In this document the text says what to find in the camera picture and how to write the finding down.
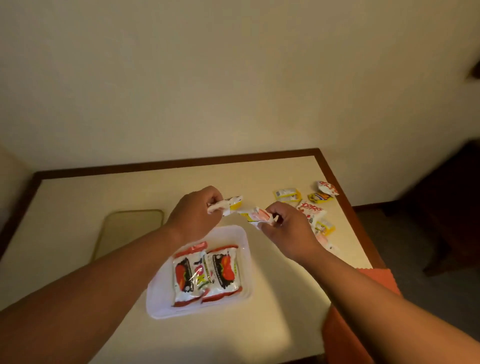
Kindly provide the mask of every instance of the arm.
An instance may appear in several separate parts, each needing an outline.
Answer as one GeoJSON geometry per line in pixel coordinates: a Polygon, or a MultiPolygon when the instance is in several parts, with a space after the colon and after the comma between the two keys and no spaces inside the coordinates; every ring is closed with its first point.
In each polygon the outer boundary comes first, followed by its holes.
{"type": "Polygon", "coordinates": [[[305,216],[276,202],[264,234],[323,288],[369,354],[380,363],[478,363],[480,343],[361,274],[316,240],[305,216]]]}
{"type": "Polygon", "coordinates": [[[214,187],[185,195],[160,229],[39,289],[0,313],[0,362],[86,363],[122,322],[162,264],[204,237],[222,212],[214,187]]]}

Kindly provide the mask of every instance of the person's left arm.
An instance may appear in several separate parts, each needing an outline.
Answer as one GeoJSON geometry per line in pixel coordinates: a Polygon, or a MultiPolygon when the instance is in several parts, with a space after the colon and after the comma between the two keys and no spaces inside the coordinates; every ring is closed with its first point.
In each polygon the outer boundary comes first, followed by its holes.
{"type": "Polygon", "coordinates": [[[207,213],[220,200],[212,186],[185,195],[161,228],[1,311],[0,362],[87,363],[163,263],[220,221],[220,210],[207,213]]]}

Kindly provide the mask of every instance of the wall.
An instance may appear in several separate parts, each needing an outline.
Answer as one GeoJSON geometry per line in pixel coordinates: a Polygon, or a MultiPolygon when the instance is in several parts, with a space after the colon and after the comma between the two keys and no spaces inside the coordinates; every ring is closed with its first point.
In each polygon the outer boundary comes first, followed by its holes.
{"type": "Polygon", "coordinates": [[[480,134],[478,0],[8,0],[0,24],[0,141],[38,170],[318,146],[359,205],[480,134]]]}
{"type": "Polygon", "coordinates": [[[0,229],[31,174],[23,162],[0,146],[0,229]]]}

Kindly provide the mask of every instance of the hand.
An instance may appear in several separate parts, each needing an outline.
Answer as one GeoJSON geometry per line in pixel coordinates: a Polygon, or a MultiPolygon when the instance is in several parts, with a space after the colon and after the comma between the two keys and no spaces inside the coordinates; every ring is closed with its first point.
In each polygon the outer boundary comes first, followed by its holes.
{"type": "Polygon", "coordinates": [[[208,214],[207,204],[221,200],[222,194],[213,186],[186,194],[180,199],[165,224],[177,237],[178,247],[200,240],[220,222],[222,211],[208,214]]]}
{"type": "Polygon", "coordinates": [[[307,217],[301,211],[278,201],[266,210],[274,217],[278,215],[278,219],[273,226],[260,223],[260,229],[287,258],[302,264],[305,258],[322,251],[307,217]]]}

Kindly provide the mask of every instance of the plastic container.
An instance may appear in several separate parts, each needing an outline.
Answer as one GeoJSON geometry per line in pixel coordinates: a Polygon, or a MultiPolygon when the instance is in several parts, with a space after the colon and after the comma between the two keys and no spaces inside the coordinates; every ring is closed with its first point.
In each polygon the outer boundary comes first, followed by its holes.
{"type": "Polygon", "coordinates": [[[253,292],[252,258],[250,256],[250,249],[248,247],[245,230],[238,225],[214,228],[203,239],[187,244],[181,247],[178,251],[184,250],[185,248],[202,241],[208,242],[207,250],[231,244],[238,245],[237,264],[240,272],[242,291],[224,297],[218,301],[201,303],[199,300],[184,307],[172,307],[175,300],[175,292],[173,290],[173,258],[170,257],[148,284],[146,309],[151,317],[160,319],[188,315],[198,311],[213,309],[212,306],[246,300],[251,296],[253,292]]]}

